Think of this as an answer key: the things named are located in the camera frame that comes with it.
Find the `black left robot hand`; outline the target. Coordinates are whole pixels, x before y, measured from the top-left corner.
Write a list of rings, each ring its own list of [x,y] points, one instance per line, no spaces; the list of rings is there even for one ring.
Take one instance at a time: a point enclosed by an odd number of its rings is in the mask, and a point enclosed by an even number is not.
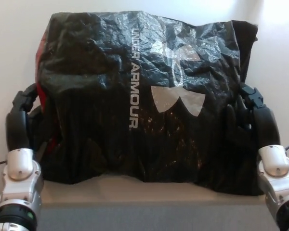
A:
[[[6,116],[6,142],[9,151],[34,149],[34,132],[42,120],[41,107],[34,108],[38,97],[36,84],[19,91],[13,99],[13,107]]]

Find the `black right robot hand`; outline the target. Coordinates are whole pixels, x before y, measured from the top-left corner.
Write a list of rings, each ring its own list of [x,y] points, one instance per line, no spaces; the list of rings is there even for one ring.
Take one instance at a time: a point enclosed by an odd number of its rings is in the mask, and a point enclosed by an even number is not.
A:
[[[275,116],[257,88],[240,83],[235,105],[226,108],[225,134],[233,144],[255,150],[280,144]]]

